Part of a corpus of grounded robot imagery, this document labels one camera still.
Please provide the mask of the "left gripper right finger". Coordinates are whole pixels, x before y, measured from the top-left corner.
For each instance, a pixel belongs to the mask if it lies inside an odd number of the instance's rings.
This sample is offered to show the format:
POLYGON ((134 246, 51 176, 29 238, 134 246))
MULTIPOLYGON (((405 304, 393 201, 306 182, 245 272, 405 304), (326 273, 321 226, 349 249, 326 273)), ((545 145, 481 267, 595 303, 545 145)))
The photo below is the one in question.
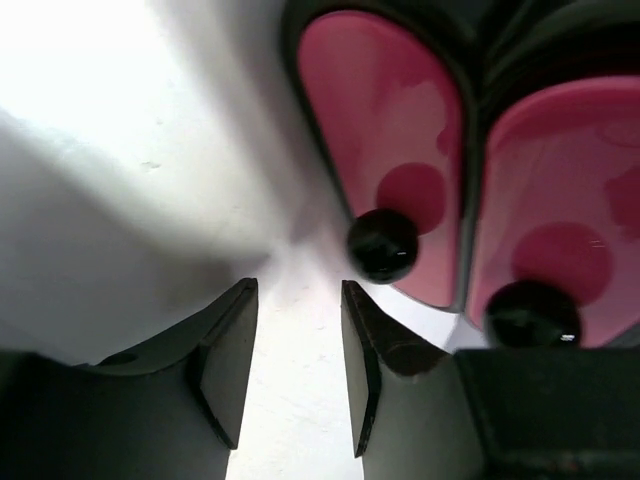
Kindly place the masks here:
POLYGON ((635 348, 447 353, 341 287, 353 450, 368 479, 635 479, 635 348))

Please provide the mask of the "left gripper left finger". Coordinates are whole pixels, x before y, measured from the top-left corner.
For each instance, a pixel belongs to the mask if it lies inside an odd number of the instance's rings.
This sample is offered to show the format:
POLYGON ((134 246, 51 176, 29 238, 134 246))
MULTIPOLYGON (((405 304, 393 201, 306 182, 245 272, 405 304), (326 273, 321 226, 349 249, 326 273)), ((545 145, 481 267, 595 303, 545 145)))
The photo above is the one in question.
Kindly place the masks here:
POLYGON ((97 365, 1 355, 5 479, 222 479, 238 446, 258 320, 245 278, 97 365))

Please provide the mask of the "pink bottom drawer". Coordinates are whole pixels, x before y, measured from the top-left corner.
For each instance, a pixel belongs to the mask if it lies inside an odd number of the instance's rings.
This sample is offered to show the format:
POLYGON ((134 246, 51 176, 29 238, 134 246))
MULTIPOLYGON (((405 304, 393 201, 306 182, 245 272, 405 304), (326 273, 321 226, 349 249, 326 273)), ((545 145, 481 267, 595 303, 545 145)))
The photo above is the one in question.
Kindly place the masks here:
POLYGON ((464 133, 452 75, 406 29, 354 10, 313 20, 297 66, 355 218, 347 237, 354 269, 452 307, 464 133))

